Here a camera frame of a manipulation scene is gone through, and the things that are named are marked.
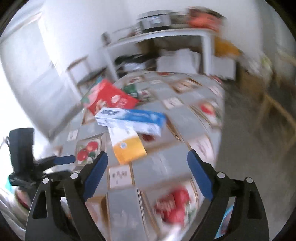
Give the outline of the green drink can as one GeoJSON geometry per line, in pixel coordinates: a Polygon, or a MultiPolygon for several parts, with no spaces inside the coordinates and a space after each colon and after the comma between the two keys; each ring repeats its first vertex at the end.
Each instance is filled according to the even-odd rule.
{"type": "Polygon", "coordinates": [[[127,95],[138,99],[138,92],[137,92],[137,88],[136,85],[134,83],[126,85],[125,87],[123,87],[121,89],[124,93],[126,93],[127,95]]]}

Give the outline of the fruit-patterned grey tablecloth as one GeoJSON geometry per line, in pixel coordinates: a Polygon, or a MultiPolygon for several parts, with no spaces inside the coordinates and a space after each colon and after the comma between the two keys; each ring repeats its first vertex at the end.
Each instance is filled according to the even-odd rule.
{"type": "Polygon", "coordinates": [[[204,75],[168,72],[132,73],[111,84],[134,83],[138,103],[133,109],[166,116],[162,135],[137,133],[147,155],[119,164],[108,127],[97,123],[87,108],[57,140],[55,156],[73,155],[75,162],[49,168],[53,181],[79,173],[100,152],[107,168],[86,207],[104,240],[180,240],[203,202],[187,163],[189,150],[215,165],[224,119],[220,81],[204,75]]]}

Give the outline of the wooden chair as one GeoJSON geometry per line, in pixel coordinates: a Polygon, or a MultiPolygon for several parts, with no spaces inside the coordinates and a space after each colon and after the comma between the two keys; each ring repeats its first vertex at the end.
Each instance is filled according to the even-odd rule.
{"type": "Polygon", "coordinates": [[[273,78],[264,91],[255,131],[261,127],[272,108],[280,113],[290,127],[289,130],[284,130],[286,137],[283,140],[282,154],[285,155],[295,145],[295,85],[281,77],[277,71],[273,72],[273,78]]]}

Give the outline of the orange red plastic bag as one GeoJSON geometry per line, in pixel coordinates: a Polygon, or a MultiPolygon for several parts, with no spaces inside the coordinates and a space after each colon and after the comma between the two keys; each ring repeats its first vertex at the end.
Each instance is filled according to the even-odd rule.
{"type": "Polygon", "coordinates": [[[219,32],[224,19],[223,15],[208,8],[188,8],[188,25],[191,28],[219,32]]]}

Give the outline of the white orange medicine box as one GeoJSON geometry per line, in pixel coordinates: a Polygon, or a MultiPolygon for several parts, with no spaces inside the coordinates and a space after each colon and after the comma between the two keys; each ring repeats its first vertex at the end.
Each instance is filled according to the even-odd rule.
{"type": "Polygon", "coordinates": [[[147,155],[137,132],[133,129],[108,128],[111,145],[119,164],[125,165],[147,155]]]}

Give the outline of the silver rice cooker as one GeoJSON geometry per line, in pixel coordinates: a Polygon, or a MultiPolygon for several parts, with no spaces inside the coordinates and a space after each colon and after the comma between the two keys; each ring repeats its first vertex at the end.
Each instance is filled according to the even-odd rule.
{"type": "Polygon", "coordinates": [[[171,10],[161,9],[148,11],[138,16],[140,29],[143,33],[169,29],[171,26],[171,10]]]}

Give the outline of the red snack bag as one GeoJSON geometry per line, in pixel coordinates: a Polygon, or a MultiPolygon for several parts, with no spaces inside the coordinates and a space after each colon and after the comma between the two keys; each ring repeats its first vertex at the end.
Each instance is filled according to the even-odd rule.
{"type": "Polygon", "coordinates": [[[81,103],[96,115],[102,108],[133,109],[138,100],[103,79],[82,97],[81,103]]]}

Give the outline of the blue white toothpaste box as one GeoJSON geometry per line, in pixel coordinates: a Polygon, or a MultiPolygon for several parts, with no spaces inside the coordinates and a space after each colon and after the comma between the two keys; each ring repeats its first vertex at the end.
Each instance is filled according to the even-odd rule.
{"type": "Polygon", "coordinates": [[[167,118],[163,113],[137,109],[102,108],[97,123],[108,128],[133,129],[137,133],[161,136],[167,118]]]}

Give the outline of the wooden stool with dark seat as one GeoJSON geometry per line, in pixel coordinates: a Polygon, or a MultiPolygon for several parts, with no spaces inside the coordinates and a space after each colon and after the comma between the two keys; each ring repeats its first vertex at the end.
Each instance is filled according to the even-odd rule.
{"type": "Polygon", "coordinates": [[[88,61],[88,55],[74,60],[66,68],[68,76],[81,95],[85,95],[100,77],[104,77],[106,70],[106,67],[93,69],[88,61]]]}

